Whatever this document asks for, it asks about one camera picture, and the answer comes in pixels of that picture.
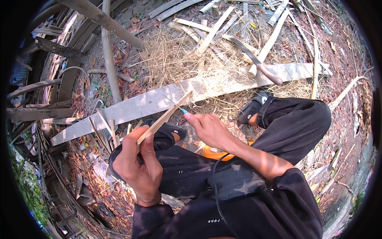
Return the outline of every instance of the orange object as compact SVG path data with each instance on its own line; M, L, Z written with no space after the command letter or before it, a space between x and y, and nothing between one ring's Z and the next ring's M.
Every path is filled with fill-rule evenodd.
M254 140L250 140L248 142L248 144L252 145L254 142L255 142ZM221 153L211 152L210 148L211 148L210 146L205 145L203 148L202 156L204 156L206 158L210 158L210 159L219 160L221 157L223 157L224 155L227 154L226 152L221 152ZM229 154L229 155L225 156L225 158L223 158L222 161L228 161L228 160L232 159L233 157L234 157L234 155Z

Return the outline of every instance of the black cable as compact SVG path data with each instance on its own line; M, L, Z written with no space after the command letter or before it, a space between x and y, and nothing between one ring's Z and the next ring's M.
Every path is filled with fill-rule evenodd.
M227 153L226 155L224 155L223 157L221 157L214 165L214 169L212 170L212 177L214 179L214 186L215 186L215 200L216 200L216 207L217 207L217 211L219 212L220 216L222 217L224 223L227 225L228 229L231 231L231 233L236 237L236 239L239 239L239 236L237 235L237 233L235 232L235 230L228 224L227 220L225 219L223 213L222 213L222 210L220 209L220 203L219 203L219 194L217 192L217 185L216 185L216 179L215 179L215 170L216 170L216 166L217 164L223 159L225 158L226 156L228 156L229 153Z

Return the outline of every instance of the person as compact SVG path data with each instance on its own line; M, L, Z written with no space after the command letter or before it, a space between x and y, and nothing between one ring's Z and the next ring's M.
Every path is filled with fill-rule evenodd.
M235 157L219 162L213 175L217 161L174 146L185 131L164 124L147 135L137 160L137 139L149 127L127 135L109 166L136 194L132 238L322 238L318 205L294 165L330 127L324 102L257 91L239 113L240 123L265 129L251 146L215 114L184 117L200 140ZM191 200L174 215L160 204L161 193Z

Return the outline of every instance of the knee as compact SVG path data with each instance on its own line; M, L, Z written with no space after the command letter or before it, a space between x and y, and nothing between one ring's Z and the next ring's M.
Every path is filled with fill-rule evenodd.
M322 101L314 101L314 108L317 117L322 123L322 127L328 130L332 124L332 113L330 112L329 106Z

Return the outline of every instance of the fingernail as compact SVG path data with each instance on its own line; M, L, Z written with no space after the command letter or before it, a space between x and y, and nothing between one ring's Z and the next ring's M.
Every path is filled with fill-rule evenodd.
M152 143L153 141L154 141L154 134L150 132L146 136L146 143Z
M186 119L189 119L190 117L191 117L191 114L190 114L190 113L188 113L188 112L185 113L185 118L186 118Z

